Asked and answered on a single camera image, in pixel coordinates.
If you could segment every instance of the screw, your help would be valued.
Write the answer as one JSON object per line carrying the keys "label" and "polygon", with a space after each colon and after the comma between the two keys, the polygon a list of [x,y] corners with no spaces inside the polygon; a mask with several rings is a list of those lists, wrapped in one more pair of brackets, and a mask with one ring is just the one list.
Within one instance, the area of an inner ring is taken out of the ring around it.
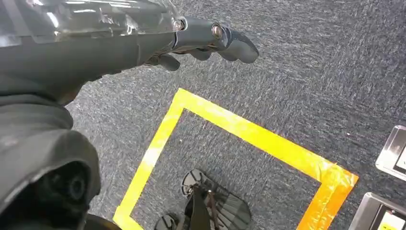
{"label": "screw", "polygon": [[173,22],[173,26],[177,31],[181,31],[185,28],[185,24],[182,22],[182,20],[176,20]]}
{"label": "screw", "polygon": [[220,25],[214,24],[212,27],[212,33],[216,39],[219,39],[221,38],[221,36],[223,36],[223,29],[221,28]]}

